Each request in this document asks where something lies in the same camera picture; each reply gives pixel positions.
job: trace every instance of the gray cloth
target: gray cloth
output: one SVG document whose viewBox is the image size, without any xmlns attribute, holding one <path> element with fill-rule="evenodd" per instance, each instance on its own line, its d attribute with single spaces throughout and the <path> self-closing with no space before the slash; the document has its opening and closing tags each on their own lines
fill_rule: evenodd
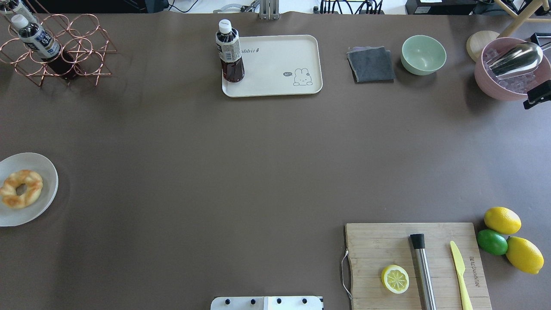
<svg viewBox="0 0 551 310">
<path fill-rule="evenodd" d="M 390 51 L 380 47 L 355 47 L 347 53 L 357 83 L 393 80 Z"/>
</svg>

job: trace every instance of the bottle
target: bottle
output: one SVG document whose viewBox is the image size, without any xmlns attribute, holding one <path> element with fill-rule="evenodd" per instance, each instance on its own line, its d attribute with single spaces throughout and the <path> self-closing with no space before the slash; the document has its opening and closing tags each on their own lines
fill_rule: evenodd
<svg viewBox="0 0 551 310">
<path fill-rule="evenodd" d="M 12 25 L 18 30 L 19 39 L 25 46 L 36 52 L 55 73 L 64 79 L 74 79 L 78 76 L 78 64 L 67 62 L 73 61 L 73 57 L 65 50 L 61 55 L 59 42 L 52 38 L 42 25 L 32 23 L 20 14 L 12 17 Z"/>
<path fill-rule="evenodd" d="M 223 19 L 218 23 L 220 29 L 216 32 L 216 45 L 222 63 L 222 73 L 228 82 L 239 82 L 245 76 L 239 32 L 231 27 L 231 22 Z"/>
<path fill-rule="evenodd" d="M 8 20 L 11 20 L 16 14 L 21 14 L 31 23 L 38 24 L 38 19 L 31 13 L 22 0 L 0 1 L 0 14 L 5 15 Z"/>
</svg>

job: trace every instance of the lemon slice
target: lemon slice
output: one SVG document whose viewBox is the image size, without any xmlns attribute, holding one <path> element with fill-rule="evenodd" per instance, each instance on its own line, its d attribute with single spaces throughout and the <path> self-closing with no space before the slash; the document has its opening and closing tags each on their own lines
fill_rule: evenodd
<svg viewBox="0 0 551 310">
<path fill-rule="evenodd" d="M 382 270 L 381 279 L 385 287 L 393 293 L 401 294 L 408 290 L 408 273 L 398 265 L 386 266 Z"/>
</svg>

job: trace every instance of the metal scoop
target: metal scoop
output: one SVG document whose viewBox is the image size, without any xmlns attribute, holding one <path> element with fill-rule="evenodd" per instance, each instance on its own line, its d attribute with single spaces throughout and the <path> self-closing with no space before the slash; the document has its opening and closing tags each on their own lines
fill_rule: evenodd
<svg viewBox="0 0 551 310">
<path fill-rule="evenodd" d="M 521 76 L 537 69 L 543 59 L 543 50 L 532 42 L 515 45 L 503 56 L 488 64 L 498 79 Z"/>
</svg>

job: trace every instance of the white plate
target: white plate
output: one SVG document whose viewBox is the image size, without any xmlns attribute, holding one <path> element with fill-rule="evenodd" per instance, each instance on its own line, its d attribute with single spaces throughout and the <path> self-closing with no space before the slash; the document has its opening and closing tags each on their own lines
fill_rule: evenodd
<svg viewBox="0 0 551 310">
<path fill-rule="evenodd" d="M 245 77 L 230 83 L 229 97 L 315 94 L 323 86 L 317 40 L 311 35 L 245 36 L 239 38 Z"/>
<path fill-rule="evenodd" d="M 0 162 L 0 185 L 12 173 L 29 169 L 42 177 L 44 186 L 38 199 L 23 209 L 11 209 L 0 202 L 0 226 L 17 226 L 37 218 L 52 203 L 59 183 L 56 167 L 46 157 L 36 153 L 21 153 Z"/>
</svg>

